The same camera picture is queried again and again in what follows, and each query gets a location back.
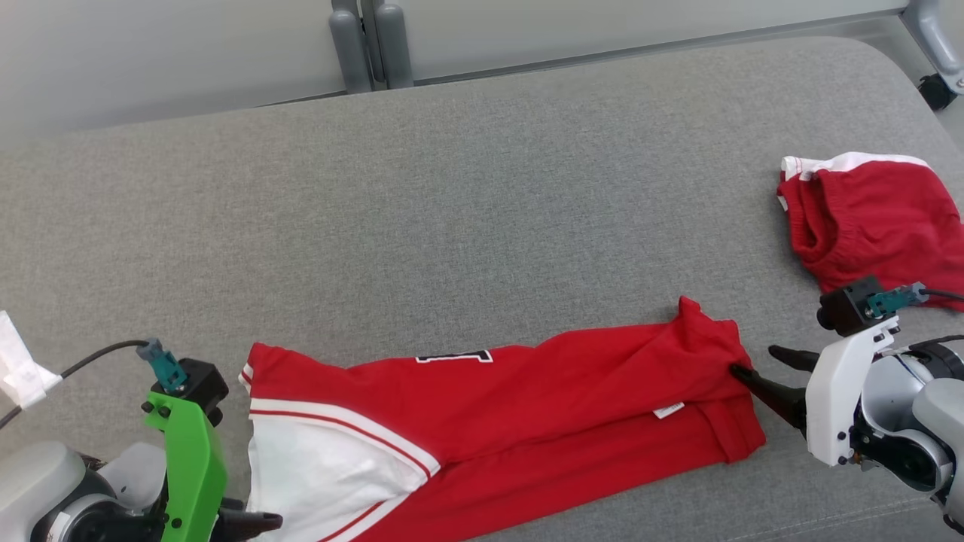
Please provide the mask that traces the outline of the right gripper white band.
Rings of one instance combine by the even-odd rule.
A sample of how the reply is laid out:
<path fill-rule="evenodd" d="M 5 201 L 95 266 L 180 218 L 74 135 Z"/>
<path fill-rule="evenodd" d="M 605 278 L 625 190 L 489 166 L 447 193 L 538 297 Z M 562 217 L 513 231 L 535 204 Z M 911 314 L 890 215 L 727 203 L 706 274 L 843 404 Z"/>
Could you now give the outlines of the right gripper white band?
<path fill-rule="evenodd" d="M 850 428 L 865 377 L 875 355 L 894 343 L 899 327 L 894 315 L 870 328 L 810 352 L 771 344 L 769 355 L 793 370 L 812 373 L 806 388 L 791 388 L 761 377 L 756 370 L 731 364 L 730 373 L 772 412 L 806 437 L 807 449 L 830 467 L 853 456 Z"/>

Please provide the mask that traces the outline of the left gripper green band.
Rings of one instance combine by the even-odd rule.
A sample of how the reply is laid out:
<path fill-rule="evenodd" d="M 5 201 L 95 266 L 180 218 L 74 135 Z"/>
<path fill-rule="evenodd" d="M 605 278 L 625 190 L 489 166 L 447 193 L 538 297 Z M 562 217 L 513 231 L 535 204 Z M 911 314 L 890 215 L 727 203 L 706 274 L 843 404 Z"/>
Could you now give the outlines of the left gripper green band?
<path fill-rule="evenodd" d="M 219 542 L 246 542 L 282 527 L 282 515 L 221 509 L 227 469 L 216 430 L 192 401 L 149 392 L 145 424 L 164 434 L 168 516 L 160 542 L 209 542 L 219 516 Z"/>

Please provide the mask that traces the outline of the red shorts white trim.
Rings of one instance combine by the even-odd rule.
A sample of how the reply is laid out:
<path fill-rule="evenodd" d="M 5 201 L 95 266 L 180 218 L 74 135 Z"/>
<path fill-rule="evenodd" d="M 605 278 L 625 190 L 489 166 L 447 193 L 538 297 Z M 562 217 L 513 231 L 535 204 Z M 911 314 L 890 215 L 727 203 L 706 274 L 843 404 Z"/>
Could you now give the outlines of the red shorts white trim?
<path fill-rule="evenodd" d="M 874 276 L 959 295 L 927 306 L 964 313 L 964 220 L 923 159 L 844 152 L 784 157 L 776 196 L 793 253 L 822 293 Z"/>

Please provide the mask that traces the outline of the red jersey white stripes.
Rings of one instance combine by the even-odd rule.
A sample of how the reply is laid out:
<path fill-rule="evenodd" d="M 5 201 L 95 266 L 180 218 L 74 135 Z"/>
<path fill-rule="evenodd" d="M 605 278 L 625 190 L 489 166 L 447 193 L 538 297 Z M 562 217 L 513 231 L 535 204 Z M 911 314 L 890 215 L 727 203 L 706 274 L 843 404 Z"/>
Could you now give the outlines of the red jersey white stripes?
<path fill-rule="evenodd" d="M 252 542 L 462 542 L 765 444 L 736 322 L 679 299 L 666 323 L 537 346 L 323 364 L 255 343 Z"/>

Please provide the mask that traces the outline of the black caster wheel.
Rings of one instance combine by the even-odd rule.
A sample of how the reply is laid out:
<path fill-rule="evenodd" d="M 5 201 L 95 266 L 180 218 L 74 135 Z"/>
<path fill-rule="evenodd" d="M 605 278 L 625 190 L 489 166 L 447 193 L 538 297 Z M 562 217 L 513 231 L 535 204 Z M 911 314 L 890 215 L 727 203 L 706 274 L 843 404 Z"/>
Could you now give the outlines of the black caster wheel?
<path fill-rule="evenodd" d="M 923 76 L 919 81 L 918 92 L 933 112 L 946 110 L 958 96 L 939 73 Z"/>

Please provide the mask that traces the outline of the grey partition foot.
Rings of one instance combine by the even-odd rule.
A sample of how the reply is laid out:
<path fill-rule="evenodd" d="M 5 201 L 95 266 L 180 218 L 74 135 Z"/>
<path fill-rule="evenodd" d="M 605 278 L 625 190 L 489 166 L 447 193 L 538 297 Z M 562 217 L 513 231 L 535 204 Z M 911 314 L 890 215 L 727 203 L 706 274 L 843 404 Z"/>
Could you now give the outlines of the grey partition foot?
<path fill-rule="evenodd" d="M 942 28 L 942 0 L 908 0 L 901 21 L 952 93 L 964 96 L 964 56 Z"/>

